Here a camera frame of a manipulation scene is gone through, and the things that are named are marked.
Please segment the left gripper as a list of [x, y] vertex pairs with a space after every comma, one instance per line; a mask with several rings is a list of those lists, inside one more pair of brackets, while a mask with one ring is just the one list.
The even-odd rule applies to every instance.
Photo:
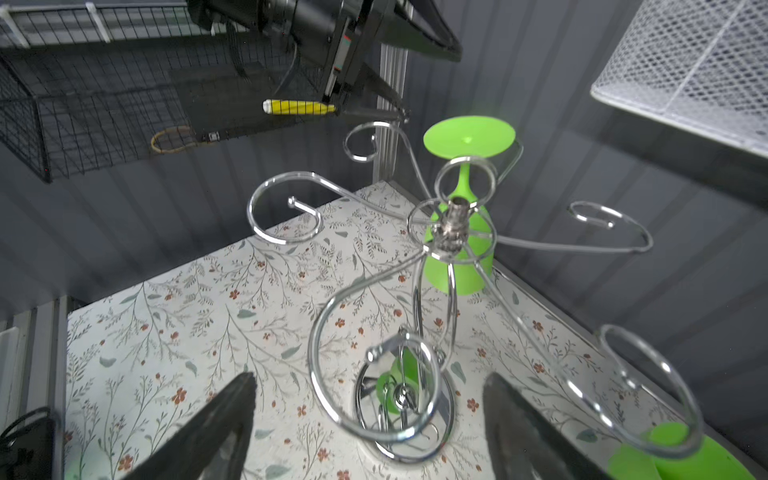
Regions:
[[365, 61], [383, 37], [389, 46], [460, 62], [462, 45], [432, 0], [415, 1], [188, 1], [191, 20], [209, 31], [239, 25], [266, 36], [274, 47], [291, 49], [288, 71], [272, 94], [281, 98], [305, 61], [321, 69], [319, 100], [344, 92], [347, 120], [406, 122], [401, 95]]

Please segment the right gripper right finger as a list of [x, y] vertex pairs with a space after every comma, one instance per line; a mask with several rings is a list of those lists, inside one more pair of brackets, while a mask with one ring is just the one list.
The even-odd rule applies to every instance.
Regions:
[[608, 479], [498, 373], [484, 381], [485, 433], [497, 479]]

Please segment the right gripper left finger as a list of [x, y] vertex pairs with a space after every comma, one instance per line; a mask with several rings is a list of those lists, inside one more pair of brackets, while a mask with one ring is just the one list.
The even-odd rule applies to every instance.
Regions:
[[239, 479], [254, 422], [257, 381], [237, 375], [128, 479]]

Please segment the chrome wine glass rack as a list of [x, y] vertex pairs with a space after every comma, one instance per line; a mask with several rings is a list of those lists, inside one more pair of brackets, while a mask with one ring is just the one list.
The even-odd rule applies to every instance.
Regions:
[[[349, 134], [344, 140], [343, 148], [344, 148], [345, 154], [351, 160], [358, 163], [368, 163], [372, 161], [373, 157], [378, 155], [378, 152], [374, 152], [369, 156], [365, 156], [365, 157], [358, 156], [353, 154], [351, 150], [348, 148], [347, 142], [349, 140], [349, 137], [352, 136], [353, 134], [358, 133], [359, 131], [367, 130], [367, 129], [387, 129], [387, 130], [392, 130], [398, 135], [400, 135], [400, 137], [403, 140], [403, 144], [406, 146], [407, 151], [411, 156], [412, 165], [414, 167], [415, 174], [418, 180], [421, 182], [421, 186], [423, 190], [428, 193], [426, 184], [423, 181], [422, 173], [417, 165], [417, 161], [415, 160], [413, 150], [410, 144], [408, 143], [407, 136], [402, 131], [402, 129], [400, 129], [399, 127], [395, 126], [390, 122], [373, 121], [373, 122], [360, 124], [357, 127], [355, 127], [353, 130], [349, 132]], [[489, 178], [490, 187], [485, 197], [479, 198], [475, 201], [468, 202], [467, 199], [464, 197], [448, 198], [448, 196], [444, 195], [444, 192], [442, 192], [441, 190], [442, 178], [447, 174], [449, 170], [453, 170], [454, 168], [459, 168], [461, 170], [463, 168], [463, 165], [476, 165], [478, 168], [481, 168], [486, 172]], [[499, 293], [498, 289], [495, 287], [495, 284], [493, 283], [493, 280], [491, 280], [490, 276], [487, 275], [487, 272], [485, 271], [482, 265], [482, 261], [493, 253], [498, 243], [501, 243], [507, 246], [521, 247], [528, 250], [552, 251], [552, 252], [561, 252], [561, 253], [587, 253], [587, 254], [641, 254], [641, 253], [646, 253], [650, 251], [654, 246], [654, 240], [651, 233], [643, 225], [638, 223], [636, 220], [629, 217], [628, 215], [625, 215], [619, 211], [613, 210], [607, 206], [594, 203], [594, 202], [589, 202], [589, 201], [572, 202], [567, 209], [569, 214], [580, 222], [597, 226], [602, 229], [610, 230], [615, 227], [615, 223], [616, 223], [615, 221], [607, 221], [597, 217], [582, 215], [578, 213], [576, 209], [579, 207], [589, 207], [591, 209], [598, 210], [600, 212], [608, 214], [609, 216], [614, 217], [619, 221], [626, 223], [630, 225], [632, 228], [634, 228], [635, 230], [637, 230], [639, 232], [639, 235], [644, 241], [644, 245], [636, 246], [636, 247], [633, 246], [633, 247], [608, 248], [608, 247], [594, 247], [594, 246], [583, 246], [583, 245], [542, 243], [542, 242], [534, 242], [534, 241], [500, 236], [490, 216], [487, 214], [487, 212], [483, 211], [481, 208], [495, 194], [496, 188], [499, 183], [497, 180], [497, 177], [498, 177], [498, 174], [497, 174], [496, 168], [486, 158], [483, 158], [481, 156], [470, 155], [470, 156], [461, 156], [461, 157], [456, 157], [454, 159], [451, 159], [449, 162], [443, 165], [443, 167], [438, 173], [437, 179], [435, 180], [434, 191], [437, 197], [429, 198], [424, 202], [422, 202], [421, 204], [417, 205], [409, 212], [407, 216], [402, 216], [397, 213], [390, 212], [384, 209], [383, 207], [374, 205], [371, 202], [365, 199], [362, 199], [362, 197], [359, 197], [356, 194], [353, 194], [350, 191], [338, 186], [337, 184], [330, 182], [326, 178], [310, 171], [287, 172], [284, 174], [271, 177], [265, 182], [263, 182], [262, 184], [260, 184], [251, 195], [246, 207], [246, 216], [247, 216], [248, 222], [252, 230], [254, 231], [254, 233], [259, 238], [271, 244], [275, 244], [275, 245], [299, 244], [301, 242], [305, 242], [314, 238], [323, 230], [324, 224], [323, 224], [322, 214], [315, 208], [296, 200], [295, 197], [290, 197], [288, 199], [289, 208], [294, 210], [299, 210], [301, 212], [309, 214], [315, 219], [315, 226], [313, 230], [311, 230], [306, 235], [296, 239], [286, 239], [286, 238], [275, 237], [273, 235], [268, 234], [265, 230], [263, 230], [258, 225], [257, 221], [254, 218], [253, 209], [256, 206], [258, 200], [268, 189], [270, 189], [275, 185], [287, 183], [289, 181], [306, 180], [306, 181], [310, 181], [312, 183], [318, 184], [326, 188], [327, 190], [330, 190], [333, 193], [340, 195], [342, 198], [347, 198], [352, 201], [358, 202], [364, 207], [377, 211], [382, 215], [404, 220], [406, 222], [406, 234], [409, 236], [409, 238], [411, 238], [413, 242], [416, 242], [416, 245], [419, 246], [421, 249], [418, 254], [412, 257], [409, 257], [406, 260], [403, 260], [402, 262], [394, 265], [388, 270], [384, 270], [371, 277], [365, 277], [363, 280], [353, 283], [347, 288], [339, 291], [337, 294], [335, 294], [334, 296], [332, 296], [327, 300], [321, 312], [319, 313], [317, 319], [313, 322], [312, 329], [309, 335], [309, 345], [307, 350], [310, 384], [313, 388], [316, 400], [320, 403], [321, 407], [325, 411], [328, 418], [334, 424], [336, 424], [337, 426], [345, 430], [347, 433], [350, 433], [358, 437], [362, 441], [374, 442], [374, 443], [402, 443], [404, 441], [411, 440], [418, 433], [421, 433], [424, 430], [424, 428], [426, 428], [428, 423], [433, 419], [435, 413], [437, 412], [437, 406], [439, 405], [439, 397], [441, 394], [442, 385], [443, 383], [445, 383], [443, 382], [443, 376], [444, 376], [443, 367], [444, 367], [445, 361], [447, 361], [446, 359], [450, 355], [444, 357], [444, 359], [441, 360], [435, 348], [433, 348], [428, 343], [426, 343], [426, 341], [422, 338], [421, 335], [419, 335], [418, 333], [413, 333], [408, 329], [406, 329], [404, 333], [398, 333], [397, 335], [386, 340], [382, 344], [376, 345], [368, 349], [366, 351], [366, 362], [368, 364], [376, 363], [384, 353], [389, 352], [391, 349], [394, 349], [394, 348], [397, 348], [398, 351], [401, 351], [403, 349], [414, 350], [415, 353], [417, 354], [416, 356], [417, 360], [424, 361], [425, 364], [431, 369], [433, 384], [430, 386], [431, 390], [429, 390], [428, 392], [430, 396], [428, 397], [428, 401], [424, 406], [424, 410], [421, 411], [418, 414], [418, 416], [414, 419], [414, 423], [406, 427], [403, 427], [400, 430], [376, 431], [376, 430], [366, 429], [363, 426], [363, 424], [360, 422], [360, 420], [350, 419], [349, 417], [345, 416], [343, 413], [343, 410], [339, 409], [337, 405], [333, 402], [330, 396], [330, 393], [327, 390], [326, 385], [323, 381], [321, 369], [320, 369], [320, 360], [319, 360], [320, 336], [328, 321], [328, 317], [331, 315], [333, 310], [339, 305], [339, 302], [341, 299], [355, 295], [358, 291], [363, 291], [369, 288], [373, 284], [380, 283], [381, 281], [387, 280], [391, 276], [399, 273], [401, 270], [404, 270], [406, 267], [415, 265], [417, 267], [416, 269], [417, 273], [415, 274], [415, 277], [414, 277], [415, 283], [414, 283], [413, 292], [412, 292], [412, 306], [413, 306], [415, 328], [417, 332], [421, 332], [422, 326], [423, 326], [422, 311], [421, 311], [421, 298], [422, 298], [421, 297], [421, 281], [422, 281], [422, 277], [424, 277], [425, 275], [424, 271], [427, 265], [427, 259], [432, 258], [434, 261], [444, 264], [446, 269], [447, 294], [449, 299], [448, 307], [447, 307], [448, 308], [447, 315], [453, 321], [453, 331], [452, 331], [453, 337], [452, 337], [450, 348], [449, 348], [450, 350], [449, 353], [451, 353], [453, 351], [454, 344], [455, 344], [454, 337], [456, 335], [455, 332], [457, 331], [457, 321], [458, 321], [458, 307], [457, 307], [458, 281], [456, 276], [456, 266], [471, 265], [475, 270], [476, 275], [478, 275], [482, 279], [483, 285], [487, 286], [490, 294], [496, 299], [497, 302], [499, 302], [499, 304], [503, 307], [506, 314], [512, 320], [517, 322], [518, 328], [520, 329], [521, 333], [524, 333], [528, 338], [528, 340], [533, 343], [535, 339], [533, 337], [533, 334], [530, 333], [529, 331], [530, 329], [528, 329], [526, 324], [522, 321], [521, 317], [519, 317], [519, 315], [517, 315], [513, 311], [512, 307], [503, 298], [501, 293]], [[420, 211], [420, 209], [423, 208], [420, 205], [426, 205], [426, 204], [437, 205], [434, 208], [434, 212], [432, 215], [437, 215], [438, 220], [436, 222], [432, 222], [431, 220], [419, 221], [421, 224], [427, 225], [429, 227], [427, 230], [432, 231], [431, 240], [419, 241], [419, 240], [423, 240], [423, 238], [417, 237], [411, 231], [412, 224], [419, 223], [414, 221], [413, 217], [417, 211]], [[474, 215], [480, 216], [484, 219], [484, 222], [489, 229], [488, 232], [476, 231], [470, 227], [471, 218]], [[469, 242], [469, 238], [472, 238], [472, 237], [481, 238], [484, 241], [489, 242], [488, 248], [482, 252], [482, 255], [475, 255], [474, 250], [470, 248], [468, 242]], [[626, 342], [634, 345], [635, 348], [637, 348], [641, 353], [643, 353], [648, 359], [653, 360], [665, 372], [667, 377], [673, 383], [674, 388], [679, 394], [680, 401], [682, 402], [681, 404], [684, 409], [684, 414], [686, 419], [685, 425], [688, 429], [687, 436], [684, 437], [684, 439], [681, 440], [680, 443], [678, 443], [677, 445], [663, 446], [650, 441], [646, 441], [643, 438], [632, 434], [631, 432], [626, 430], [622, 425], [614, 422], [614, 420], [610, 418], [607, 413], [603, 412], [603, 409], [602, 409], [603, 407], [601, 404], [599, 404], [596, 401], [593, 401], [590, 397], [587, 396], [586, 393], [582, 392], [579, 389], [579, 387], [577, 387], [577, 385], [575, 384], [571, 376], [569, 376], [566, 373], [566, 371], [563, 370], [563, 368], [560, 367], [559, 364], [557, 364], [557, 361], [553, 359], [554, 357], [552, 357], [547, 350], [543, 349], [543, 347], [539, 348], [538, 346], [536, 348], [537, 348], [538, 355], [540, 355], [543, 360], [546, 360], [546, 362], [548, 362], [548, 365], [550, 365], [550, 368], [552, 368], [557, 374], [557, 378], [561, 382], [565, 382], [565, 384], [569, 387], [570, 391], [573, 394], [575, 394], [576, 397], [578, 397], [595, 415], [597, 415], [599, 420], [606, 427], [615, 431], [622, 439], [624, 439], [627, 443], [632, 445], [634, 448], [640, 451], [643, 451], [651, 456], [656, 456], [659, 458], [665, 458], [670, 460], [685, 459], [697, 453], [700, 450], [701, 445], [703, 444], [704, 420], [703, 420], [701, 409], [698, 406], [691, 389], [685, 384], [685, 382], [682, 380], [680, 374], [675, 370], [675, 368], [672, 367], [670, 364], [668, 364], [667, 360], [658, 351], [656, 351], [653, 347], [651, 347], [650, 344], [645, 342], [642, 338], [624, 329], [623, 327], [610, 325], [610, 324], [605, 325], [601, 327], [601, 329], [597, 334], [598, 341], [600, 343], [601, 348], [603, 348], [605, 352], [611, 356], [611, 358], [616, 363], [616, 365], [620, 367], [620, 373], [627, 387], [633, 390], [637, 390], [640, 388], [647, 390], [642, 383], [635, 382], [635, 380], [629, 375], [628, 371], [626, 370], [625, 364], [619, 359], [619, 356], [610, 347], [607, 336], [612, 333], [615, 333], [616, 336], [621, 337]]]

